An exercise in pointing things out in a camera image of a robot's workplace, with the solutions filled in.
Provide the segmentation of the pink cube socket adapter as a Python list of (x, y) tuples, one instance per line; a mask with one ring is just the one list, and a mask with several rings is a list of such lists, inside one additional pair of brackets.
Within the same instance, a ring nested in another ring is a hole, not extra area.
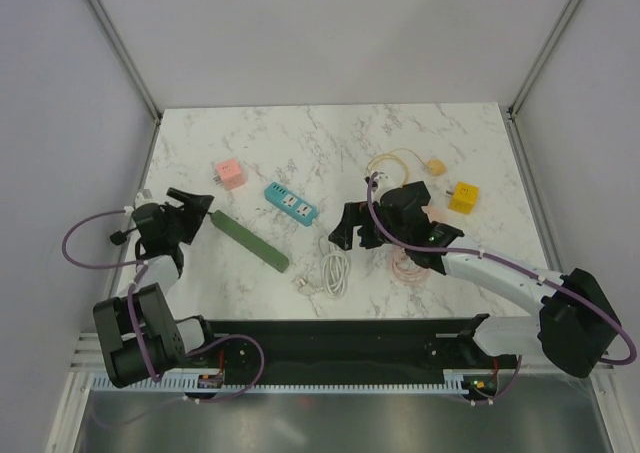
[(214, 181), (227, 191), (236, 189), (246, 183), (241, 164), (235, 158), (216, 163), (214, 171)]

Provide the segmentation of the green power strip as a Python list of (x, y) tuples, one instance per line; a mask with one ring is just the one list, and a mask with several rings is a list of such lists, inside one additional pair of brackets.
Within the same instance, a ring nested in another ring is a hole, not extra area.
[(209, 214), (211, 223), (222, 233), (233, 239), (254, 256), (265, 262), (279, 273), (284, 273), (289, 265), (289, 258), (265, 240), (242, 226), (220, 210)]

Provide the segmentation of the teal power strip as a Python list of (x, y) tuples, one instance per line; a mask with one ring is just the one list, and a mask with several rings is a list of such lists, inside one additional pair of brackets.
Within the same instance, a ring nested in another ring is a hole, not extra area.
[(277, 182), (272, 182), (265, 188), (264, 198), (272, 206), (304, 227), (311, 227), (318, 217), (318, 210), (315, 206)]

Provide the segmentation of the round pink power socket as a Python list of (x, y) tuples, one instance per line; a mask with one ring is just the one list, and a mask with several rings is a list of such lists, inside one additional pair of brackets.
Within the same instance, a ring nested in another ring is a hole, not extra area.
[(446, 223), (448, 220), (447, 212), (441, 208), (435, 206), (425, 206), (422, 208), (422, 210), (428, 216), (430, 221)]

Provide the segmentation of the yellow charger plug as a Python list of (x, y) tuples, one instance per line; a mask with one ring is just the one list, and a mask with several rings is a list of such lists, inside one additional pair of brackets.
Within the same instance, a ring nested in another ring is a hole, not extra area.
[(425, 163), (425, 166), (429, 174), (432, 176), (441, 176), (447, 172), (447, 166), (445, 163), (437, 158), (428, 160)]

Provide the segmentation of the yellow cube socket adapter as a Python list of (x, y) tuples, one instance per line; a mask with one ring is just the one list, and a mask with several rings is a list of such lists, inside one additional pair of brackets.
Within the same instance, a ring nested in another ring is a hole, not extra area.
[(465, 182), (458, 182), (452, 190), (448, 190), (448, 208), (451, 211), (468, 215), (470, 214), (479, 198), (479, 188)]

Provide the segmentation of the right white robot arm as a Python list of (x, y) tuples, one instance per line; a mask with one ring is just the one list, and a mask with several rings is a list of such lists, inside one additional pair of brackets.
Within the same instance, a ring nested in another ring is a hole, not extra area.
[(593, 275), (576, 268), (569, 274), (509, 259), (462, 230), (430, 219), (431, 195), (422, 181), (396, 186), (388, 177), (367, 177), (366, 198), (349, 202), (329, 234), (344, 251), (393, 244), (419, 268), (487, 289), (525, 311), (523, 317), (473, 318), (458, 341), (467, 365), (483, 365), (502, 355), (543, 356), (561, 371), (590, 375), (616, 338), (630, 339)]

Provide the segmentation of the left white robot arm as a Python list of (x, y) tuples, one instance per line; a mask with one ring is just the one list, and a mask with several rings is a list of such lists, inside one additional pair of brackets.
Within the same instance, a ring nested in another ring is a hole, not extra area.
[(117, 388), (146, 379), (158, 382), (187, 357), (208, 366), (219, 355), (220, 344), (206, 333), (204, 319), (176, 320), (165, 298), (183, 273), (181, 246), (193, 242), (214, 197), (175, 188), (167, 196), (178, 204), (159, 204), (141, 195), (142, 203), (131, 211), (139, 234), (134, 279), (122, 296), (93, 308), (105, 368)]

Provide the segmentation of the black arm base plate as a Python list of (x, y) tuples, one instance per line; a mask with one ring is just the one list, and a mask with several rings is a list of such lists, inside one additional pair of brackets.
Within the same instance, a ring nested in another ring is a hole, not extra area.
[(240, 384), (430, 381), (447, 370), (505, 371), (513, 355), (492, 358), (471, 339), (481, 319), (208, 320), (198, 366), (223, 369)]

